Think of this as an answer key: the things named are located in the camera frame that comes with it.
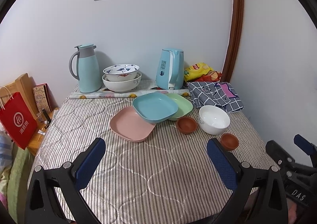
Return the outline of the right hand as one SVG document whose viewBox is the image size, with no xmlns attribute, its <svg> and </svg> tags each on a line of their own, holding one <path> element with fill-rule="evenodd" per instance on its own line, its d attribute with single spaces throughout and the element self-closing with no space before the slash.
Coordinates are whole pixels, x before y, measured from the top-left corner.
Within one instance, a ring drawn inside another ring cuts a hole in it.
<svg viewBox="0 0 317 224">
<path fill-rule="evenodd" d="M 291 199 L 287 199 L 288 208 L 288 224 L 294 224 L 298 218 L 297 216 L 297 204 Z"/>
</svg>

